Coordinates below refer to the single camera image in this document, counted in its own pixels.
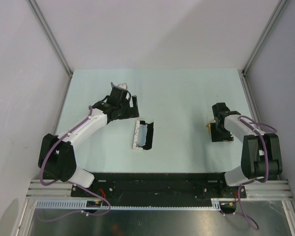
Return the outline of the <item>blue cleaning cloth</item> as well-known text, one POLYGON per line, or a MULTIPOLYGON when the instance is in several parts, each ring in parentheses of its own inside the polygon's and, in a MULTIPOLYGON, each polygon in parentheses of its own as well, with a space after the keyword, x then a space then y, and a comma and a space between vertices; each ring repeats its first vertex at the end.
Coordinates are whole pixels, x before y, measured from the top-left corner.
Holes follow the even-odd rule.
POLYGON ((138 139, 137 139, 137 146, 138 147, 143 147, 146 144, 147 132, 148 132, 148 125, 147 124, 140 124, 138 139))

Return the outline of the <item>white geometric glasses case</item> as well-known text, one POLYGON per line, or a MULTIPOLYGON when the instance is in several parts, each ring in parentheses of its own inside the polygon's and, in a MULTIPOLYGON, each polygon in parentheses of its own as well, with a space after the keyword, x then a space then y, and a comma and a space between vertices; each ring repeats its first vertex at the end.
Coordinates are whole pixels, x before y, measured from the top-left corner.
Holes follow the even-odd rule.
POLYGON ((154 123, 137 120, 132 141, 133 150, 151 150, 153 143, 154 123))

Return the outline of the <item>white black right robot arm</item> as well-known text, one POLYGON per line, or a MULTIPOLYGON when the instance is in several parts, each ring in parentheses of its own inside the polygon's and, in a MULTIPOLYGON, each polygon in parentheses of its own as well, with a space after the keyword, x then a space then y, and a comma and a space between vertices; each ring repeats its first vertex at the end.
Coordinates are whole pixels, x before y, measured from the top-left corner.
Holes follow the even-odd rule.
POLYGON ((229 197, 235 186, 255 181, 265 183, 282 173, 280 142, 274 127, 231 111, 225 103, 214 104, 212 112, 211 141, 232 142, 237 138, 242 143, 240 165, 225 172, 225 180, 217 184, 220 196, 229 197))

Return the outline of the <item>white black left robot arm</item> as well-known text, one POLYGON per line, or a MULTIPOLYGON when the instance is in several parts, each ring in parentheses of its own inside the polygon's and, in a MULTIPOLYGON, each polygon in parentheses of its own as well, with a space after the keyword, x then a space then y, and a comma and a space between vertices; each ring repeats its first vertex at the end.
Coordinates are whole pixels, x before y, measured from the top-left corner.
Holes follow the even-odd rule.
POLYGON ((87 196, 96 195, 99 185, 94 181, 92 173, 77 165, 75 151, 87 138, 111 121, 138 116, 137 97, 131 95, 127 84, 112 85, 111 93, 89 106, 83 120, 65 132, 44 136, 38 161, 41 184, 49 185, 43 178, 44 174, 48 174, 55 182, 80 185, 87 196))

